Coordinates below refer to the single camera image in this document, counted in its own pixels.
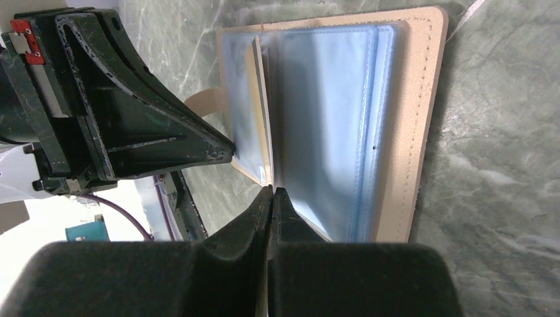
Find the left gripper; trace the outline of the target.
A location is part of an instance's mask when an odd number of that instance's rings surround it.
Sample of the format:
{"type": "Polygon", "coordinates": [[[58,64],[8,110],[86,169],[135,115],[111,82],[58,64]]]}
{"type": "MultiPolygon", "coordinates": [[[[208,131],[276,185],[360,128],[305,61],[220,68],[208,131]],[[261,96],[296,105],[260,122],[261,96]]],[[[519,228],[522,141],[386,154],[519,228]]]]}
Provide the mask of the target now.
{"type": "Polygon", "coordinates": [[[114,9],[1,7],[1,195],[83,195],[232,160],[145,65],[114,9]]]}

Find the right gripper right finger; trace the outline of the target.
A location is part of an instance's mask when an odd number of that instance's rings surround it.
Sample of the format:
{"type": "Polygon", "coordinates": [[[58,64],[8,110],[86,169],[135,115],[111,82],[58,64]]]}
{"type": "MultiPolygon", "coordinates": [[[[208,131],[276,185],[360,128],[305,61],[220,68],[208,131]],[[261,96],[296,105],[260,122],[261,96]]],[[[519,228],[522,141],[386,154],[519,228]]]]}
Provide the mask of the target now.
{"type": "Polygon", "coordinates": [[[273,196],[270,316],[462,316],[442,256],[410,243],[328,242],[273,196]]]}

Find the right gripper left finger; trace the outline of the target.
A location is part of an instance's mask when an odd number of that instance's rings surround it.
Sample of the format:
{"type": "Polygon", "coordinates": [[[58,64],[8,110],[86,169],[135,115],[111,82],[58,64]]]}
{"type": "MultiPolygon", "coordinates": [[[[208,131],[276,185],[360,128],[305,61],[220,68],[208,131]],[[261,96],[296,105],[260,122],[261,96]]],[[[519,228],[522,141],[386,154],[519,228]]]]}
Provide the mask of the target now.
{"type": "Polygon", "coordinates": [[[56,242],[32,256],[2,316],[267,316],[273,190],[205,240],[56,242]]]}

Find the gold credit card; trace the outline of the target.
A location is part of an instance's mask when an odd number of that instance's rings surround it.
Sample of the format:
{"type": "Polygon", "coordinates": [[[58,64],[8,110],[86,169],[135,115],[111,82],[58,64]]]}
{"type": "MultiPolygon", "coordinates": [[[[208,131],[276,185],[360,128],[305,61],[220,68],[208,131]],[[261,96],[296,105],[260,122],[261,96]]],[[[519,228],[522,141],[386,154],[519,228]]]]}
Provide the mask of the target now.
{"type": "Polygon", "coordinates": [[[260,39],[256,36],[244,55],[247,70],[248,94],[257,133],[257,145],[262,160],[259,171],[262,185],[273,185],[273,149],[264,66],[260,39]]]}

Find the tan leather card holder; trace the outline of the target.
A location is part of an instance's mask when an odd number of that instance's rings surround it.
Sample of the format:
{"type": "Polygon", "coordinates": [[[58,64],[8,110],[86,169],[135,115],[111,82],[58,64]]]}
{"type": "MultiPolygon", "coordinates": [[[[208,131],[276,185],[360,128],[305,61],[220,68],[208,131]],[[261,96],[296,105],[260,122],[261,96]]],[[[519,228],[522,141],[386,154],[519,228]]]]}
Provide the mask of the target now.
{"type": "Polygon", "coordinates": [[[266,186],[244,61],[258,36],[272,186],[328,240],[407,242],[447,28],[437,6],[223,28],[221,85],[185,103],[225,114],[233,167],[266,186]]]}

